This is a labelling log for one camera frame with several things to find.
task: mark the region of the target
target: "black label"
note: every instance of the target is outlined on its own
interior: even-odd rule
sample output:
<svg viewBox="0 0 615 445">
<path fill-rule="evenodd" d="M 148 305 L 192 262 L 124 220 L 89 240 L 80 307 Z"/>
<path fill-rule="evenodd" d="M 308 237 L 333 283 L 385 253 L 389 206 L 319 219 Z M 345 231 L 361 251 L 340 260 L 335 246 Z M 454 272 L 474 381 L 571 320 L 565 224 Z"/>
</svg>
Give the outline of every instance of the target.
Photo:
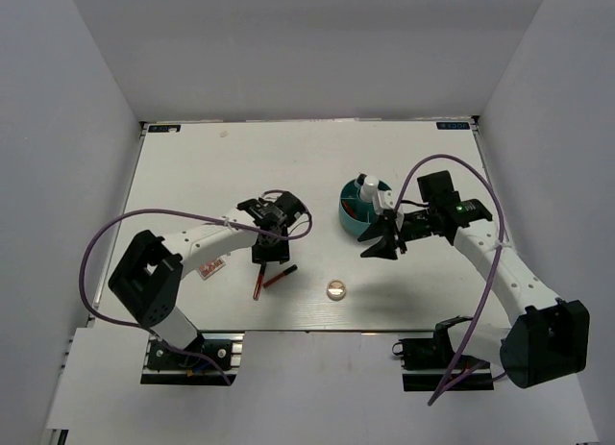
<svg viewBox="0 0 615 445">
<path fill-rule="evenodd" d="M 182 125 L 151 125 L 148 129 L 148 133 L 178 133 Z"/>
<path fill-rule="evenodd" d="M 469 130 L 470 123 L 465 121 L 436 121 L 435 126 L 438 130 Z"/>
</svg>

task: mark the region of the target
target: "white wall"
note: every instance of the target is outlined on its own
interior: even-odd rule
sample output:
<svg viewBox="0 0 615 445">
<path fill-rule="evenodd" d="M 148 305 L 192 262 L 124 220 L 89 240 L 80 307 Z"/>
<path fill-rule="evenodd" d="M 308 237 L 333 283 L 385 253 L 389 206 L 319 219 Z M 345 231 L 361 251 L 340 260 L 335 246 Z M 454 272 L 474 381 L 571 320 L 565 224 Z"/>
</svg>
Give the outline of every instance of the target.
<svg viewBox="0 0 615 445">
<path fill-rule="evenodd" d="M 81 254 L 120 211 L 137 138 L 73 2 L 0 0 L 3 443 L 38 443 L 66 343 L 86 321 Z"/>
<path fill-rule="evenodd" d="M 589 308 L 579 378 L 601 443 L 615 443 L 615 0 L 545 0 L 481 134 L 521 253 Z"/>
<path fill-rule="evenodd" d="M 481 113 L 542 0 L 75 0 L 141 120 Z"/>
</svg>

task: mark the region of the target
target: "white table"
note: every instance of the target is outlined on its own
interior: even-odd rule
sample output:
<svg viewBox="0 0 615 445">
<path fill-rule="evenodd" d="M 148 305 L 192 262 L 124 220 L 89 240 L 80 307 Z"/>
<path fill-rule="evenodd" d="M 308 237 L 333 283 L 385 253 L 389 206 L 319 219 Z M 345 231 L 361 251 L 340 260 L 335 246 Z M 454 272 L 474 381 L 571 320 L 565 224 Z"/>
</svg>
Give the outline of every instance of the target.
<svg viewBox="0 0 615 445">
<path fill-rule="evenodd" d="M 361 259 L 367 246 L 341 229 L 337 203 L 341 188 L 359 173 L 375 174 L 399 189 L 410 167 L 434 153 L 456 155 L 482 172 L 472 131 L 439 131 L 434 122 L 183 124 L 175 134 L 147 134 L 126 209 L 218 216 L 266 189 L 283 188 L 313 213 L 312 233 L 291 242 L 291 262 L 270 266 L 268 276 L 291 263 L 299 270 L 263 290 L 258 302 L 252 299 L 258 267 L 249 249 L 224 258 L 226 267 L 206 281 L 196 272 L 182 281 L 178 306 L 202 330 L 433 328 L 452 316 L 472 314 L 483 279 L 441 237 L 408 243 L 408 252 L 397 261 Z M 456 163 L 431 162 L 419 175 L 442 169 L 451 171 L 462 199 L 479 198 L 495 213 L 480 182 Z M 420 201 L 416 182 L 406 197 Z M 110 272 L 137 232 L 163 235 L 196 224 L 162 215 L 124 221 Z M 333 279 L 348 289 L 340 302 L 325 293 Z M 100 310 L 130 318 L 106 287 Z M 495 297 L 483 321 L 506 324 Z"/>
</svg>

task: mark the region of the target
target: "cable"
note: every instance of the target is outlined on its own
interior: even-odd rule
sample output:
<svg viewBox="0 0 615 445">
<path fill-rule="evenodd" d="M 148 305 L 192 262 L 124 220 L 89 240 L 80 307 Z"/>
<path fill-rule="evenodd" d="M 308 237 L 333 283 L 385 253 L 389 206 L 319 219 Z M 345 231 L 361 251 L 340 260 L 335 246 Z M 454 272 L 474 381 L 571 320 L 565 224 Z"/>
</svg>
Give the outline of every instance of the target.
<svg viewBox="0 0 615 445">
<path fill-rule="evenodd" d="M 487 303 L 487 297 L 489 296 L 489 292 L 491 291 L 491 286 L 493 285 L 493 281 L 495 280 L 496 269 L 498 267 L 498 263 L 500 262 L 500 256 L 502 255 L 502 242 L 504 241 L 504 232 L 505 232 L 504 213 L 502 210 L 502 206 L 500 205 L 500 201 L 498 200 L 498 197 L 493 191 L 493 187 L 491 187 L 491 185 L 481 176 L 481 174 L 476 169 L 474 169 L 470 164 L 466 163 L 459 157 L 455 157 L 453 155 L 448 155 L 448 154 L 431 155 L 429 157 L 426 157 L 420 160 L 418 163 L 414 165 L 414 167 L 407 174 L 406 180 L 404 181 L 404 185 L 402 185 L 400 196 L 397 200 L 397 203 L 395 204 L 395 211 L 397 212 L 399 210 L 400 205 L 402 204 L 402 201 L 404 200 L 404 194 L 406 193 L 407 186 L 408 184 L 410 184 L 410 181 L 412 177 L 414 176 L 414 174 L 416 173 L 416 171 L 428 161 L 437 160 L 437 159 L 455 161 L 459 163 L 460 165 L 464 166 L 466 169 L 468 169 L 472 174 L 474 174 L 479 179 L 479 181 L 484 185 L 484 187 L 489 192 L 489 195 L 491 196 L 493 200 L 493 204 L 496 207 L 496 211 L 498 212 L 499 228 L 498 228 L 498 246 L 496 247 L 495 256 L 493 258 L 493 262 L 491 263 L 491 268 L 489 269 L 487 280 L 485 281 L 484 290 L 482 292 L 482 295 L 480 296 L 479 305 L 477 306 L 474 316 L 472 317 L 472 321 L 470 322 L 470 325 L 468 326 L 468 330 L 463 336 L 463 339 L 461 339 L 461 343 L 459 344 L 457 351 L 453 355 L 453 358 L 451 359 L 449 366 L 447 367 L 446 371 L 442 375 L 442 378 L 440 379 L 440 383 L 438 383 L 437 388 L 433 391 L 433 394 L 431 395 L 427 403 L 427 405 L 429 406 L 433 405 L 433 402 L 435 402 L 436 399 L 440 397 L 440 395 L 446 392 L 453 385 L 463 381 L 465 378 L 470 376 L 474 371 L 480 368 L 480 364 L 477 364 L 473 366 L 472 368 L 470 368 L 469 370 L 467 370 L 465 373 L 463 373 L 463 375 L 458 376 L 454 380 L 447 383 L 447 380 L 451 377 L 451 373 L 453 373 L 453 370 L 455 369 L 457 363 L 459 362 L 459 359 L 461 358 L 463 351 L 468 345 L 468 341 L 470 340 L 470 337 L 472 336 L 472 333 L 474 332 L 475 327 L 479 323 L 479 318 L 480 318 L 480 315 L 482 314 L 482 310 L 484 309 L 484 306 Z"/>
<path fill-rule="evenodd" d="M 402 200 L 402 205 L 413 205 L 418 208 L 429 208 L 430 207 L 429 203 L 418 203 L 418 202 L 413 202 L 412 200 Z"/>
<path fill-rule="evenodd" d="M 267 193 L 274 193 L 274 192 L 282 192 L 282 190 L 270 190 L 268 192 L 265 192 L 265 194 Z M 87 309 L 87 311 L 89 313 L 91 313 L 92 315 L 94 315 L 96 318 L 99 318 L 101 320 L 104 320 L 106 322 L 112 323 L 114 325 L 119 325 L 121 327 L 129 327 L 129 328 L 139 328 L 141 329 L 141 327 L 135 323 L 135 322 L 126 322 L 123 320 L 118 320 L 115 318 L 111 318 L 106 316 L 105 314 L 99 312 L 97 309 L 95 309 L 92 304 L 89 302 L 89 300 L 87 299 L 86 296 L 86 267 L 87 267 L 87 261 L 89 260 L 89 257 L 92 253 L 92 250 L 94 249 L 94 246 L 96 245 L 96 242 L 100 239 L 100 237 L 108 230 L 110 229 L 112 226 L 114 226 L 115 224 L 123 221 L 124 219 L 128 219 L 129 217 L 133 217 L 133 216 L 138 216 L 140 214 L 167 214 L 167 215 L 171 215 L 171 216 L 178 216 L 178 217 L 185 217 L 188 219 L 196 219 L 198 221 L 203 221 L 203 222 L 207 222 L 216 226 L 225 226 L 228 225 L 230 227 L 233 227 L 235 229 L 242 229 L 245 231 L 252 231 L 252 232 L 256 232 L 257 234 L 260 235 L 265 235 L 265 236 L 271 236 L 273 238 L 277 238 L 280 240 L 298 240 L 300 238 L 303 238 L 304 236 L 308 235 L 311 232 L 311 229 L 313 227 L 313 219 L 311 216 L 311 213 L 308 210 L 308 207 L 306 207 L 304 205 L 304 208 L 306 209 L 306 214 L 307 214 L 307 229 L 298 234 L 298 235 L 289 235 L 289 236 L 282 236 L 282 235 L 277 235 L 271 232 L 267 232 L 264 231 L 263 229 L 259 229 L 258 227 L 254 227 L 254 226 L 248 226 L 245 224 L 240 224 L 238 222 L 232 222 L 224 219 L 217 219 L 215 217 L 209 217 L 209 216 L 202 216 L 200 214 L 193 214 L 190 212 L 183 212 L 183 211 L 176 211 L 176 210 L 165 210 L 165 209 L 160 209 L 160 208 L 150 208 L 150 209 L 143 209 L 143 210 L 134 210 L 134 211 L 129 211 L 129 212 L 125 212 L 123 214 L 120 214 L 119 216 L 113 218 L 111 221 L 109 221 L 107 224 L 105 224 L 103 227 L 101 227 L 98 232 L 96 232 L 96 234 L 94 234 L 94 236 L 92 237 L 92 239 L 89 241 L 89 243 L 87 244 L 86 250 L 84 251 L 84 255 L 82 257 L 81 260 L 81 265 L 79 266 L 79 279 L 78 279 L 78 285 L 79 285 L 79 296 L 81 298 L 81 302 L 83 303 L 84 307 Z M 166 341 L 161 340 L 160 341 L 162 345 L 165 346 L 165 348 L 173 353 L 179 354 L 179 355 L 183 355 L 183 356 L 188 356 L 188 357 L 195 357 L 195 358 L 200 358 L 204 361 L 207 361 L 211 364 L 211 366 L 213 366 L 218 372 L 220 372 L 220 374 L 222 375 L 222 377 L 224 378 L 224 380 L 227 382 L 228 385 L 231 385 L 231 382 L 229 381 L 229 378 L 226 376 L 226 374 L 224 373 L 224 370 L 222 370 L 222 368 L 220 368 L 218 366 L 218 364 L 213 361 L 210 357 L 204 355 L 204 354 L 199 354 L 196 352 L 188 352 L 188 351 L 184 351 L 182 349 L 179 349 L 177 347 L 173 347 L 171 345 L 169 345 Z"/>
</svg>

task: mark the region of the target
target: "black cable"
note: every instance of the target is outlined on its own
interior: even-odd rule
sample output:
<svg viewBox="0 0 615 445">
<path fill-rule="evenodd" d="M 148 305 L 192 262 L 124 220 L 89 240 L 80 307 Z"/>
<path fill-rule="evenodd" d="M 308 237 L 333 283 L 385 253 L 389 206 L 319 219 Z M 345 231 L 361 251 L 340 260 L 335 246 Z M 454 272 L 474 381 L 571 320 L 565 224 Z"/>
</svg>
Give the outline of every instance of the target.
<svg viewBox="0 0 615 445">
<path fill-rule="evenodd" d="M 429 203 L 418 203 L 418 202 L 413 202 L 412 200 L 402 200 L 402 205 L 413 205 L 418 208 L 429 208 L 430 207 Z"/>
</svg>

